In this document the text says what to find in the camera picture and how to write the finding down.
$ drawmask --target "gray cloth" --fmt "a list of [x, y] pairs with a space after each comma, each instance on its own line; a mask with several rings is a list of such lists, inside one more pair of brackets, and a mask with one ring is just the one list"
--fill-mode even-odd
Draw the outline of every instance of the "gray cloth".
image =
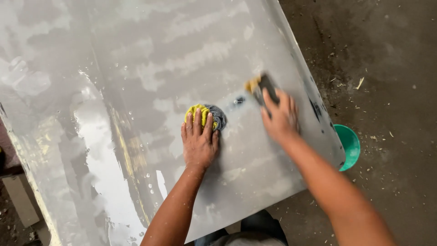
[[238, 232], [221, 237], [211, 246], [284, 246], [284, 244], [263, 233]]
[[204, 104], [204, 106], [209, 109], [209, 112], [211, 112], [212, 116], [214, 117], [214, 121], [217, 122], [217, 127], [214, 128], [214, 130], [222, 131], [226, 126], [225, 113], [223, 113], [223, 111], [219, 109], [217, 106], [210, 105], [210, 104]]

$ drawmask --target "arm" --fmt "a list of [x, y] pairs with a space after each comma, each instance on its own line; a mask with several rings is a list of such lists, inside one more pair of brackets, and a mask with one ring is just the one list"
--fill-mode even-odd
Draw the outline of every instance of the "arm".
[[202, 130], [202, 116], [187, 116], [181, 127], [186, 167], [147, 228], [140, 246], [184, 245], [190, 228], [193, 205], [204, 173], [219, 149], [219, 131], [212, 133], [209, 113]]
[[340, 245], [394, 246], [387, 225], [363, 194], [341, 173], [318, 155], [298, 134], [297, 107], [283, 91], [280, 104], [263, 91], [266, 106], [261, 109], [264, 126], [295, 162], [320, 207], [328, 215]]

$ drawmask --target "wood shaving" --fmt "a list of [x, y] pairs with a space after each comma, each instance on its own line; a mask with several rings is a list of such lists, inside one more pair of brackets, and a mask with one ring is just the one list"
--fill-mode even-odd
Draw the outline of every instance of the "wood shaving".
[[356, 87], [356, 88], [354, 88], [354, 89], [360, 89], [360, 86], [361, 86], [361, 84], [363, 83], [363, 81], [364, 81], [364, 77], [362, 77], [361, 79], [360, 79], [360, 83], [359, 83], [359, 85], [358, 85], [358, 87]]

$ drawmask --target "teal bucket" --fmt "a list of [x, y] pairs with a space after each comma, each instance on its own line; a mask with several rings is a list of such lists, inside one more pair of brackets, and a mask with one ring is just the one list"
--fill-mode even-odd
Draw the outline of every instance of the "teal bucket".
[[341, 144], [346, 154], [346, 161], [340, 168], [340, 171], [346, 171], [353, 167], [357, 163], [358, 157], [360, 157], [361, 147], [360, 140], [355, 132], [347, 126], [334, 125], [335, 131], [340, 138]]

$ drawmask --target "sanding block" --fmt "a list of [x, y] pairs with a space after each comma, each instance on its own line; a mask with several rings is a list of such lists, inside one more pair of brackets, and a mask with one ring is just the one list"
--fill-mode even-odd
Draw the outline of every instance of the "sanding block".
[[276, 104], [279, 104], [279, 98], [276, 96], [275, 88], [276, 84], [273, 82], [273, 80], [270, 78], [269, 75], [266, 73], [260, 74], [251, 80], [247, 81], [244, 84], [244, 88], [252, 94], [255, 99], [258, 101], [260, 106], [265, 107], [266, 103], [264, 102], [263, 97], [263, 89], [266, 88], [270, 98], [272, 98], [272, 101]]

